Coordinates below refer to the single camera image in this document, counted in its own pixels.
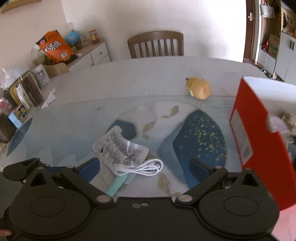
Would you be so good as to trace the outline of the clear printed plastic pouch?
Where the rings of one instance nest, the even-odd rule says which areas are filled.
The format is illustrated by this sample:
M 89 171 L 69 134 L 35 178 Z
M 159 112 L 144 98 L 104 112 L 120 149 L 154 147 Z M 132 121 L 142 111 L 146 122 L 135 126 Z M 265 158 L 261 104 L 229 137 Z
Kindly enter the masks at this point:
M 119 126 L 111 128 L 93 144 L 92 149 L 99 160 L 117 176 L 133 173 L 149 153 L 147 147 L 124 138 Z

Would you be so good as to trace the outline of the rubik's cube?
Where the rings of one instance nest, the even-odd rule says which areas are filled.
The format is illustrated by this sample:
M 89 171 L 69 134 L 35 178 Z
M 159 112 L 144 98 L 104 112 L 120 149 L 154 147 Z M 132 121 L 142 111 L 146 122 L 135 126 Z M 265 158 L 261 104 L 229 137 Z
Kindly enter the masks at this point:
M 21 104 L 13 111 L 11 111 L 8 117 L 16 128 L 20 128 L 27 118 L 27 111 Z

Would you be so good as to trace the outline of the decorated blue table mat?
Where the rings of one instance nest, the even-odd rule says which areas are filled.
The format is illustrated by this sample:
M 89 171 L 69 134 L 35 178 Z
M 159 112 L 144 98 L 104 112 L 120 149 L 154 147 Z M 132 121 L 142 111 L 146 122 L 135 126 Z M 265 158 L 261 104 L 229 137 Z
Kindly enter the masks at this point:
M 119 197 L 177 197 L 215 166 L 241 171 L 229 117 L 232 97 L 128 97 L 33 111 L 9 143 L 1 168 L 38 158 L 77 167 Z

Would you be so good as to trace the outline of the red and white cardboard box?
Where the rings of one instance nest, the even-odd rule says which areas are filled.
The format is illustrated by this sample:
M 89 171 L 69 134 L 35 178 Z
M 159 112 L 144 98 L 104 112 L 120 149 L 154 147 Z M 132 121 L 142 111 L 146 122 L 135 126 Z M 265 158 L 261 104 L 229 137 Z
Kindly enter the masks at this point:
M 269 118 L 295 113 L 295 86 L 266 78 L 241 78 L 230 126 L 242 168 L 252 169 L 280 210 L 295 205 L 295 169 L 279 132 Z

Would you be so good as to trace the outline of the crumpled white tissue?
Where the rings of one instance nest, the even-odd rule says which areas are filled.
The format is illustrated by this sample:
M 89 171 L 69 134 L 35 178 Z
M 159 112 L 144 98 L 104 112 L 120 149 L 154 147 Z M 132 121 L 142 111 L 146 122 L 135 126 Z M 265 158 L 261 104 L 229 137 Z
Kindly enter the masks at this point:
M 56 100 L 55 92 L 56 92 L 55 88 L 53 88 L 52 90 L 49 91 L 49 95 L 48 95 L 47 99 L 45 100 L 44 104 L 41 106 L 41 109 L 47 108 L 53 101 Z

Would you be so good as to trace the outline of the glass jar with dark contents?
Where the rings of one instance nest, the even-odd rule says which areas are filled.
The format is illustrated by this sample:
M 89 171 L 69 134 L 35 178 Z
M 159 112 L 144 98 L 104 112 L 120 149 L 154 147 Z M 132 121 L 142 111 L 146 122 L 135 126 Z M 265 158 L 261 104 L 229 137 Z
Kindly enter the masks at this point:
M 41 108 L 45 102 L 45 98 L 33 73 L 28 70 L 23 75 L 21 75 L 19 79 L 19 84 L 27 94 L 33 106 L 36 108 Z

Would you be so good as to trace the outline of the pink printed snack packet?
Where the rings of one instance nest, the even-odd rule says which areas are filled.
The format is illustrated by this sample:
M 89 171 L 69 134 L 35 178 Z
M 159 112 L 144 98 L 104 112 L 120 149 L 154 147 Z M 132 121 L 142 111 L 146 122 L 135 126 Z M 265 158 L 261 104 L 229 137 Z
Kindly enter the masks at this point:
M 288 149 L 291 141 L 291 133 L 285 122 L 276 115 L 269 114 L 267 117 L 267 127 L 271 133 L 278 132 Z

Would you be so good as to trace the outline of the white printed mug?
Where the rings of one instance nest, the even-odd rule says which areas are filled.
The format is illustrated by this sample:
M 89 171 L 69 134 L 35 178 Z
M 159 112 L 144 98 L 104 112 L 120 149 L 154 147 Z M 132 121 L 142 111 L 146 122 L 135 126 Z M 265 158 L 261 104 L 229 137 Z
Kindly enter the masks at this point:
M 50 77 L 42 64 L 31 70 L 40 89 L 45 87 L 50 82 Z

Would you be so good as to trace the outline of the crumpled silver snack wrapper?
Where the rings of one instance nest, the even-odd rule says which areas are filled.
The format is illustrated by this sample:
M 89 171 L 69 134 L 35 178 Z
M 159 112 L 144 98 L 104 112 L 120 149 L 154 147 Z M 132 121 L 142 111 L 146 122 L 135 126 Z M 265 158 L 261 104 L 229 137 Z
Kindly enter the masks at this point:
M 284 113 L 282 120 L 287 125 L 292 136 L 296 136 L 296 116 L 292 113 Z

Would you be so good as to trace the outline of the white drawer cabinet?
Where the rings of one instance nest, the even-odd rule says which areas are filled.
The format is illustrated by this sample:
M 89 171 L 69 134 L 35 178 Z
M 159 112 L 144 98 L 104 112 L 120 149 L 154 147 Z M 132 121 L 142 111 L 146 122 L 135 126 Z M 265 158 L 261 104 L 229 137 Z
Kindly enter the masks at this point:
M 77 55 L 79 58 L 67 65 L 69 72 L 110 62 L 104 38 L 99 38 L 97 44 L 84 46 Z

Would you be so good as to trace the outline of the orange snack bag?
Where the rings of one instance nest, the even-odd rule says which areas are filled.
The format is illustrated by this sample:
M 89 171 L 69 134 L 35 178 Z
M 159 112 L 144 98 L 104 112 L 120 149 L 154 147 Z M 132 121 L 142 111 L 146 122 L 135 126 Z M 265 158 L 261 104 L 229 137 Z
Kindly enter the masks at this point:
M 57 30 L 47 32 L 36 44 L 55 64 L 61 62 L 69 64 L 77 58 L 75 52 Z

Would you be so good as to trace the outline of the blue globe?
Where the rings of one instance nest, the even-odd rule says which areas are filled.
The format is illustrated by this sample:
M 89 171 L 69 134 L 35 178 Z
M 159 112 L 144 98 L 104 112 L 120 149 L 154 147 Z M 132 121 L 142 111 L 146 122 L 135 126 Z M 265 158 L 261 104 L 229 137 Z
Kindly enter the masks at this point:
M 79 40 L 80 40 L 80 35 L 78 32 L 74 30 L 69 32 L 65 37 L 65 41 L 69 46 L 75 46 L 79 42 Z

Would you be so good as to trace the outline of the white shoe cabinet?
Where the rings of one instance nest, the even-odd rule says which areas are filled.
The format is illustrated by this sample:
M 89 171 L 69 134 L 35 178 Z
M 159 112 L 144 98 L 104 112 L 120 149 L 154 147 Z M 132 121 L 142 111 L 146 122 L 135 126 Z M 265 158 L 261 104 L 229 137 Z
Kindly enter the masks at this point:
M 255 63 L 268 78 L 295 85 L 295 1 L 259 1 Z

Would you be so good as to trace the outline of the wooden chair at table end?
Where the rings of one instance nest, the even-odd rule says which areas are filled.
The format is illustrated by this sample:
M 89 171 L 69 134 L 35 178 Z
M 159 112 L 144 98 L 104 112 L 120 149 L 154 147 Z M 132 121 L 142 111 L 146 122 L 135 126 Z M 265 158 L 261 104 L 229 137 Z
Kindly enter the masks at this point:
M 132 59 L 184 55 L 184 36 L 176 31 L 141 33 L 129 38 L 127 44 Z

